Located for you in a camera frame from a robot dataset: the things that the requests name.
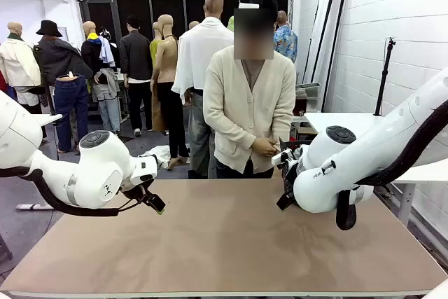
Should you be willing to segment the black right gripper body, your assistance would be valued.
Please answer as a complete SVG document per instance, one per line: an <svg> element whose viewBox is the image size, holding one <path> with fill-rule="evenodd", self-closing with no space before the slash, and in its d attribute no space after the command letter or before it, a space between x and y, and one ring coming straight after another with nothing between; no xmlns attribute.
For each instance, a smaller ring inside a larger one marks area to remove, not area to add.
<svg viewBox="0 0 448 299"><path fill-rule="evenodd" d="M303 164L301 159L295 159L294 161L289 162L289 166L285 166L281 169L281 176L283 179L283 193L288 193L290 198L292 199L292 204L297 204L297 201L294 196L294 183L298 174L303 170Z"/></svg>

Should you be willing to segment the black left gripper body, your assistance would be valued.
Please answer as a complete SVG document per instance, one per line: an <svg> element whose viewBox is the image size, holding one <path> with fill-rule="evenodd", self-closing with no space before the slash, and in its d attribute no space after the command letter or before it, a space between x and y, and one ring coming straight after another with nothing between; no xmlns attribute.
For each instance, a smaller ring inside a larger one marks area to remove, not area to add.
<svg viewBox="0 0 448 299"><path fill-rule="evenodd" d="M121 193L130 200L136 200L137 202L150 204L153 194L149 191L149 187L153 182L154 179L149 179L137 186L132 186L128 189L122 188Z"/></svg>

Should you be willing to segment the person's right forearm cream sleeve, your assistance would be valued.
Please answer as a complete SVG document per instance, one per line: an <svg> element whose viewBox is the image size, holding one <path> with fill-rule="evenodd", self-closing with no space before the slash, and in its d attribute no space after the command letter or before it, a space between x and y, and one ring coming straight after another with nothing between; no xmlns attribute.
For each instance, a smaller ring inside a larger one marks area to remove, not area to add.
<svg viewBox="0 0 448 299"><path fill-rule="evenodd" d="M245 149L252 147L256 136L232 122L222 110L205 109L206 122L219 134L229 141L233 141Z"/></svg>

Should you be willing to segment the person's right hand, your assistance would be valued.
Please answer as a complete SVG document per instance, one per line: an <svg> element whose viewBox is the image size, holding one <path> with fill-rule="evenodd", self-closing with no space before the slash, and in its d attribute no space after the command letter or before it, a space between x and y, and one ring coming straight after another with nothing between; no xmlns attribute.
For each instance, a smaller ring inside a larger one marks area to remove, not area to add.
<svg viewBox="0 0 448 299"><path fill-rule="evenodd" d="M272 157L276 154L276 149L274 145L276 142L273 139L268 138L256 138L251 145L253 151L255 151L258 155L264 157Z"/></svg>

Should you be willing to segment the white cloth on floor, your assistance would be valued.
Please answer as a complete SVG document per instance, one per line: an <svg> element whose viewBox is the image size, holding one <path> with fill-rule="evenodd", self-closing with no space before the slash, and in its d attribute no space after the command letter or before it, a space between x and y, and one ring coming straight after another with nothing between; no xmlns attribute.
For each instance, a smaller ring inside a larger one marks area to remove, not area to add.
<svg viewBox="0 0 448 299"><path fill-rule="evenodd" d="M157 167L167 169L171 160L169 146L159 145L139 155L140 158L153 156L156 159Z"/></svg>

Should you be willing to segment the white side table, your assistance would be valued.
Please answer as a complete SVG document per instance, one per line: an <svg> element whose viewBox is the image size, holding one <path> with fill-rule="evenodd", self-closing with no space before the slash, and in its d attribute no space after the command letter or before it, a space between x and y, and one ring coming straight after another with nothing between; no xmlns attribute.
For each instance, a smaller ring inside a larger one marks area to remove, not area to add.
<svg viewBox="0 0 448 299"><path fill-rule="evenodd" d="M350 129L357 137L382 119L371 113L306 113L304 117L317 132L339 125ZM417 213L443 235L448 235L448 158L412 167L393 183L405 198L398 214L402 223L408 222L412 202L416 200Z"/></svg>
<svg viewBox="0 0 448 299"><path fill-rule="evenodd" d="M34 114L33 117L38 121L40 126L51 124L61 118L61 115L50 114ZM49 204L17 204L15 207L18 211L53 211L54 208Z"/></svg>

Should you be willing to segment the dark brown box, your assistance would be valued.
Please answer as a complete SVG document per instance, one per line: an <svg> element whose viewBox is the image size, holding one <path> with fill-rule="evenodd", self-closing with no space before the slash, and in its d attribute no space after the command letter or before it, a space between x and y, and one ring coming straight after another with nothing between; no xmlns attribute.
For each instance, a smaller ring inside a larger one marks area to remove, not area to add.
<svg viewBox="0 0 448 299"><path fill-rule="evenodd" d="M294 116L303 116L307 110L307 94L299 92L295 96L295 106L293 108Z"/></svg>

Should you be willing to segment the person in cream cardigan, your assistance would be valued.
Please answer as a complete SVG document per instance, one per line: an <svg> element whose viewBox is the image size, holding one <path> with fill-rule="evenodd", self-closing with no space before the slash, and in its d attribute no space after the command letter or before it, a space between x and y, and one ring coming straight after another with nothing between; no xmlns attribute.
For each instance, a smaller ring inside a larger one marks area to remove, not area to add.
<svg viewBox="0 0 448 299"><path fill-rule="evenodd" d="M205 109L222 110L256 138L272 139L274 111L295 106L295 65L274 49L277 14L270 9L236 8L234 43L213 55L204 84L203 114ZM251 147L245 149L214 132L219 179L272 177L273 156L258 155Z"/></svg>

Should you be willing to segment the person in black shirt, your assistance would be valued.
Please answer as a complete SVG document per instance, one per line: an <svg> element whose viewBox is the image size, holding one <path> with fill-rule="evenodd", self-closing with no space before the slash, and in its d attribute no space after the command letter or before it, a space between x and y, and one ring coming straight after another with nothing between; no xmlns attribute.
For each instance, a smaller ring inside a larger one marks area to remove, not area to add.
<svg viewBox="0 0 448 299"><path fill-rule="evenodd" d="M152 59L150 41L139 32L139 19L130 15L126 19L128 33L119 43L121 72L129 94L129 116L135 137L141 136L143 123L141 105L145 113L146 129L153 129L151 112Z"/></svg>

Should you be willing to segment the mannequin in blue floral shirt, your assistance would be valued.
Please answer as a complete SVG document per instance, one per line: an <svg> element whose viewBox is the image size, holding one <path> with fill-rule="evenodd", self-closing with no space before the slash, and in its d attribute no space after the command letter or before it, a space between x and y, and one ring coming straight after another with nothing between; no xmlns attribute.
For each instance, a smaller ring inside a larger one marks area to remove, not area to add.
<svg viewBox="0 0 448 299"><path fill-rule="evenodd" d="M288 16L285 11L279 11L274 33L274 49L295 63L298 54L298 36L288 24Z"/></svg>

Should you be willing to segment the bare tan mannequin black trousers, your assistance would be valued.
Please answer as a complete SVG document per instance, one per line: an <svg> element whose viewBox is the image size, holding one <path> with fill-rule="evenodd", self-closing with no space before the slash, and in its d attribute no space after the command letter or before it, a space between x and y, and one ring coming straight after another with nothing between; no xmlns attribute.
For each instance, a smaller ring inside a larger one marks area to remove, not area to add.
<svg viewBox="0 0 448 299"><path fill-rule="evenodd" d="M176 79L178 60L178 40L172 34L173 17L162 14L157 23L162 29L162 41L157 45L155 65L153 66L153 85L157 92L157 100L164 126L169 133L170 159L167 169L186 165L188 149L183 119L183 104L178 93L172 90Z"/></svg>

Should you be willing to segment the dark metal stand foot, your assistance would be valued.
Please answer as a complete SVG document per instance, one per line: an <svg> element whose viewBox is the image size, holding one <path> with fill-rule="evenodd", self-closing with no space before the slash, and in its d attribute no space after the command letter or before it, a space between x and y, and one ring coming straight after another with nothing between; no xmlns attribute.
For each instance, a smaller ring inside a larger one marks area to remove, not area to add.
<svg viewBox="0 0 448 299"><path fill-rule="evenodd" d="M6 257L8 260L13 259L13 254L11 250L9 249L9 246L7 245L6 241L0 234L0 258Z"/></svg>

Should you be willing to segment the black tripod stand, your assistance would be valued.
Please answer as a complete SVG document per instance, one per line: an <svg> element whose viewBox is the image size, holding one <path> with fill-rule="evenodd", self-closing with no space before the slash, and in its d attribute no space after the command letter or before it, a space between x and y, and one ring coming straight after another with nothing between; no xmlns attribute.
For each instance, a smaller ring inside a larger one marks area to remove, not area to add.
<svg viewBox="0 0 448 299"><path fill-rule="evenodd" d="M384 88L386 85L386 79L389 73L389 63L391 58L391 53L394 45L396 44L396 40L393 36L386 38L384 44L384 59L383 59L383 69L381 72L381 80L379 84L379 92L377 95L377 102L374 110L374 116L382 115L382 102L384 96Z"/></svg>

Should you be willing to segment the mannequin in yellow top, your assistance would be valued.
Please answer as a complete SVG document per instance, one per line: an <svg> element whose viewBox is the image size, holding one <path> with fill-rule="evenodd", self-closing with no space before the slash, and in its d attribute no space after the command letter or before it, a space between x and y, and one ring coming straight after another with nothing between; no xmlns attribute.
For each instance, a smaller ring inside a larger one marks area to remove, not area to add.
<svg viewBox="0 0 448 299"><path fill-rule="evenodd" d="M162 41L162 26L159 22L153 23L154 39L150 43L150 55L152 59L153 67L155 66L155 57L157 53L158 44ZM152 92L152 126L153 131L165 132L165 123L163 121L162 112L160 110L160 102L158 101L157 88L154 84L154 80L151 80L151 92Z"/></svg>

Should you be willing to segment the mannequin with yellow blue scarf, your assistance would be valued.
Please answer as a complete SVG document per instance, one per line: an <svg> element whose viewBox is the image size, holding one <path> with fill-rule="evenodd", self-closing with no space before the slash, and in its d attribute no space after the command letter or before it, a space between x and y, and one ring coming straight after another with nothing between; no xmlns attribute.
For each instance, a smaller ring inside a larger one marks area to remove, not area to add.
<svg viewBox="0 0 448 299"><path fill-rule="evenodd" d="M107 39L97 34L93 21L83 23L85 41L81 55L93 72L92 89L99 105L103 128L116 135L120 133L118 85L114 72L115 59Z"/></svg>

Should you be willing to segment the black framed reflector panel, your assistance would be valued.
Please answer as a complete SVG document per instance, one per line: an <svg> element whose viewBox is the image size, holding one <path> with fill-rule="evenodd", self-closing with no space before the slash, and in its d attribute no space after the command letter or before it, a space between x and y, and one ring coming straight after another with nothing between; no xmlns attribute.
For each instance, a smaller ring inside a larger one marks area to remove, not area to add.
<svg viewBox="0 0 448 299"><path fill-rule="evenodd" d="M323 33L323 40L317 60L317 68L314 73L314 83L319 83L316 96L316 110L322 112L329 93L330 75L336 51L339 30L342 21L342 13L345 0L332 0L328 21Z"/></svg>
<svg viewBox="0 0 448 299"><path fill-rule="evenodd" d="M314 73L316 72L323 33L326 28L332 2L333 0L318 0L303 71L303 83L313 83L315 81Z"/></svg>

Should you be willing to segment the mannequin with black bucket hat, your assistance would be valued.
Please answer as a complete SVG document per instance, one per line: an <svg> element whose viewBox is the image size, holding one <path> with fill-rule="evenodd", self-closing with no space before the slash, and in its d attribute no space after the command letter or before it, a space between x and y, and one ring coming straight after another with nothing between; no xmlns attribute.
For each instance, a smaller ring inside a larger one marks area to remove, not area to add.
<svg viewBox="0 0 448 299"><path fill-rule="evenodd" d="M92 78L93 72L79 50L61 39L55 22L43 20L36 33L41 36L38 64L46 83L54 88L55 112L62 115L57 126L57 150L67 153L72 149L72 111L76 115L77 138L82 139L88 133L87 80Z"/></svg>

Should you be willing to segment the mannequin in white shirt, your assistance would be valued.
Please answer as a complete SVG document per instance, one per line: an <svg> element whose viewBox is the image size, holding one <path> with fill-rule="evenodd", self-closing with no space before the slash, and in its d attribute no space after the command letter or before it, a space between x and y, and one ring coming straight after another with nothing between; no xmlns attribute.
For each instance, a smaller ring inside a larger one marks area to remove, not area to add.
<svg viewBox="0 0 448 299"><path fill-rule="evenodd" d="M191 179L215 179L214 131L203 114L207 68L212 56L231 46L234 34L221 22L224 0L204 0L205 18L178 41L178 61L172 91L190 105L189 144Z"/></svg>

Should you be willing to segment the mannequin in cream jacket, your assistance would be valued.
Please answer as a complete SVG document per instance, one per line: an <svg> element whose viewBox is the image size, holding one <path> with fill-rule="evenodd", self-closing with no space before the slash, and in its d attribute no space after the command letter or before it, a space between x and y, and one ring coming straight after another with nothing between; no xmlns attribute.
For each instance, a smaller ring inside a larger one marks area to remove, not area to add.
<svg viewBox="0 0 448 299"><path fill-rule="evenodd" d="M41 108L37 94L30 90L41 85L41 72L33 54L33 45L22 40L22 25L7 24L9 35L0 44L0 72L17 95L18 103L28 112Z"/></svg>

